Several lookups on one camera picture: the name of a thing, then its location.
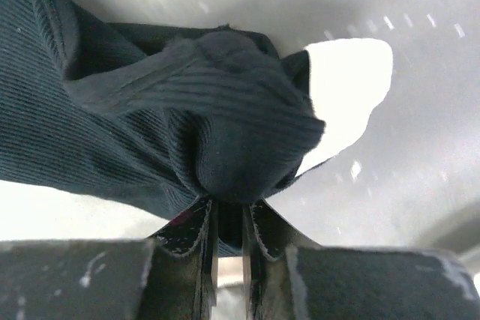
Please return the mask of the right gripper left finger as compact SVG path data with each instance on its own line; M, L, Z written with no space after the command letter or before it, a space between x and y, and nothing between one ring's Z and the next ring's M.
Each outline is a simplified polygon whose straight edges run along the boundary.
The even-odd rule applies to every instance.
M3 319L208 319L217 206L201 200L144 240L4 241Z

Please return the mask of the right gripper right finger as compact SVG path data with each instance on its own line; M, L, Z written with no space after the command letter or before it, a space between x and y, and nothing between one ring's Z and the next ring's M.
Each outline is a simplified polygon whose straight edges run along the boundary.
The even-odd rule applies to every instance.
M479 318L479 294L450 252L324 247L266 203L243 209L249 319Z

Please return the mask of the black underwear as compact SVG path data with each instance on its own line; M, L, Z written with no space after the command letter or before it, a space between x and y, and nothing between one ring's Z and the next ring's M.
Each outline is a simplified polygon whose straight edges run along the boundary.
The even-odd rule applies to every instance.
M219 253L242 206L294 181L324 133L305 51L263 34L105 23L72 0L1 0L1 179L172 219L219 201Z

